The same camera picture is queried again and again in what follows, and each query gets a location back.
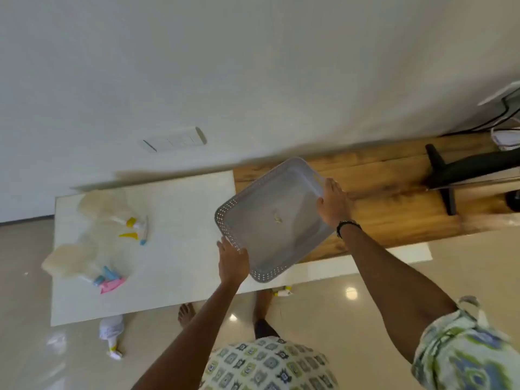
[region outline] beige floor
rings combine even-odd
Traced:
[[[126,315],[120,362],[105,355],[97,320],[50,328],[51,281],[40,264],[52,237],[51,220],[0,227],[1,387],[130,388],[179,333],[177,307]],[[515,343],[520,339],[519,247],[520,228],[438,241],[431,244],[434,260],[415,267],[453,297],[477,295],[491,323]],[[346,298],[347,288],[356,289],[355,300]],[[342,388],[419,388],[387,338],[359,275],[297,285],[294,291],[275,299],[268,320],[281,336],[325,353]],[[237,320],[225,321],[217,345],[253,337],[253,297],[236,297],[229,313]]]

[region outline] person's right hand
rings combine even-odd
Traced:
[[[247,249],[235,249],[225,236],[217,242],[220,261],[218,275],[220,281],[233,286],[240,286],[249,275],[249,254]]]
[[[325,180],[323,197],[316,201],[316,209],[330,228],[336,229],[342,220],[351,220],[350,204],[341,186],[332,178]]]

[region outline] shirt sleeve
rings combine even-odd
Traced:
[[[517,389],[520,355],[507,335],[459,309],[424,330],[412,374],[432,390]]]

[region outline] foot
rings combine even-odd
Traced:
[[[179,308],[179,316],[177,320],[182,328],[185,328],[188,323],[195,317],[195,309],[192,303],[182,304]]]
[[[255,309],[253,310],[253,323],[265,319],[265,316],[267,316],[267,312],[269,311],[269,307],[271,306],[273,297],[274,295],[272,294],[272,290],[270,288],[265,290],[258,290],[256,292],[256,304]]]

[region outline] white table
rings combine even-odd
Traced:
[[[150,232],[145,246],[118,238],[103,250],[115,268],[127,276],[120,288],[104,294],[80,279],[54,279],[51,326],[125,314],[151,308],[206,300],[219,284],[218,249],[221,234],[216,209],[235,194],[233,172],[206,174],[122,188],[138,213],[147,214]],[[74,243],[91,223],[76,211],[82,194],[56,199],[55,248]],[[407,263],[431,260],[426,243],[390,249]],[[307,282],[356,273],[350,256],[297,264],[269,283],[248,277],[239,289]]]

